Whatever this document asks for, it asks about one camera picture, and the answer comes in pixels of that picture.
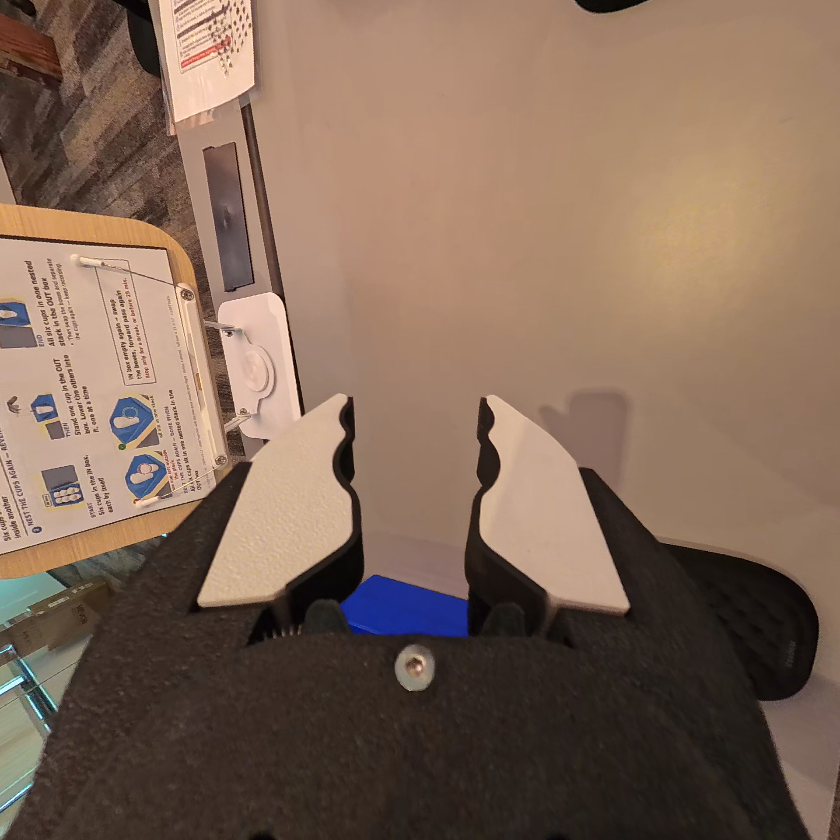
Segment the black round stand base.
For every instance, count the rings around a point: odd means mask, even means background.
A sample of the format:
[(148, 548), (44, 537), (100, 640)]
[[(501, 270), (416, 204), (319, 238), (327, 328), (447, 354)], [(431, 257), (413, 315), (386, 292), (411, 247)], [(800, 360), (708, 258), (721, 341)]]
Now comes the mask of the black round stand base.
[(136, 59), (145, 72), (160, 79), (161, 60), (150, 3), (148, 1), (123, 1), (120, 3), (127, 11), (129, 37)]

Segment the brown wooden cabinet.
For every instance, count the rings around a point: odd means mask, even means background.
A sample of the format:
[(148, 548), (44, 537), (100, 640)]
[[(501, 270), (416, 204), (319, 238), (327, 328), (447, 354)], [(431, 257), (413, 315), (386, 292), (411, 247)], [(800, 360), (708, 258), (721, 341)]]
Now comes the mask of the brown wooden cabinet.
[(32, 25), (1, 14), (1, 71), (57, 89), (62, 71), (54, 40)]

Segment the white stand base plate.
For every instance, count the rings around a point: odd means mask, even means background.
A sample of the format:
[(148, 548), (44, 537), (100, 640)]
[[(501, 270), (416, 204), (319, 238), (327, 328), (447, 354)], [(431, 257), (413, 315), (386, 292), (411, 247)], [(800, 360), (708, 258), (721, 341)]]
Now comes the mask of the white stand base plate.
[(276, 438), (302, 415), (283, 300), (267, 292), (226, 301), (217, 322), (239, 431)]

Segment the instruction sheet on stand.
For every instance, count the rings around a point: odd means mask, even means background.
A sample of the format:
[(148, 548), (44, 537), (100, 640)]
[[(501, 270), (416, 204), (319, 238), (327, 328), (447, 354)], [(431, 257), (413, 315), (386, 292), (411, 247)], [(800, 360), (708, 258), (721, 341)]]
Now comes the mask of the instruction sheet on stand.
[(219, 408), (198, 293), (178, 280), (132, 268), (129, 259), (72, 254), (96, 281), (118, 366), (119, 393), (108, 430), (129, 456), (124, 483), (133, 509), (147, 512), (204, 498), (232, 466), (227, 435), (250, 418), (225, 421)]

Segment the laminated instruction sheet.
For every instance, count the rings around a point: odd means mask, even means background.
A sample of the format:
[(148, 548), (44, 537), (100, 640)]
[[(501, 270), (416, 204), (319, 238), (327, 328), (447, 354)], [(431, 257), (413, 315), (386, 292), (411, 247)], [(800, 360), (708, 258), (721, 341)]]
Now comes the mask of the laminated instruction sheet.
[(152, 1), (150, 11), (171, 137), (259, 92), (257, 2)]

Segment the blue plastic bin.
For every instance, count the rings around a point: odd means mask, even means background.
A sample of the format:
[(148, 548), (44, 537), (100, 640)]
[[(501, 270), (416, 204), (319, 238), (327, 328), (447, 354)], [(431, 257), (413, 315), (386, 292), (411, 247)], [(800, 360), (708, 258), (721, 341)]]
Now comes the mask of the blue plastic bin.
[(355, 634), (467, 637), (467, 600), (374, 574), (341, 605)]

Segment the brown cardboard boxes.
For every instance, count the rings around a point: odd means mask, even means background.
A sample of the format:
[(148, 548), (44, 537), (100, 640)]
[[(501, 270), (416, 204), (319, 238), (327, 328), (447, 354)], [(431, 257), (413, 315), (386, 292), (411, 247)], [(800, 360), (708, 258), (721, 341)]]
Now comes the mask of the brown cardboard boxes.
[(110, 609), (114, 590), (97, 577), (32, 605), (2, 623), (2, 664), (42, 648), (55, 650), (92, 633)]

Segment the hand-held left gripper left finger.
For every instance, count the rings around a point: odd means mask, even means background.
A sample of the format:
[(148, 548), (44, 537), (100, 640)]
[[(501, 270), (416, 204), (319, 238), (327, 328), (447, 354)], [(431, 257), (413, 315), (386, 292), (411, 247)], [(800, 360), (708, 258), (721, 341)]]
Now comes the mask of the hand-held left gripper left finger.
[(196, 604), (257, 606), (278, 635), (318, 601), (345, 601), (364, 577), (354, 479), (354, 401), (337, 394), (250, 461)]

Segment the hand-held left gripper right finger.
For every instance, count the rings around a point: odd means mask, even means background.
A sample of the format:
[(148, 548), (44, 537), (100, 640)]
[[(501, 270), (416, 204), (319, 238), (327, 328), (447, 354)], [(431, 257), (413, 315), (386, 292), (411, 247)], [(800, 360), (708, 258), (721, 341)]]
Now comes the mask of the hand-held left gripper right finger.
[(527, 635), (562, 612), (625, 617), (630, 603), (578, 465), (496, 395), (480, 399), (479, 488), (465, 546), (469, 629), (513, 604)]

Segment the black flat plate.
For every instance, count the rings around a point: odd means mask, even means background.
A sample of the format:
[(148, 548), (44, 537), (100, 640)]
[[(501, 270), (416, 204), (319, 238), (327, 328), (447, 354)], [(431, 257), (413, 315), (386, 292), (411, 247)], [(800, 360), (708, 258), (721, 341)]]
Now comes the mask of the black flat plate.
[(255, 283), (235, 142), (203, 150), (205, 174), (226, 293)]

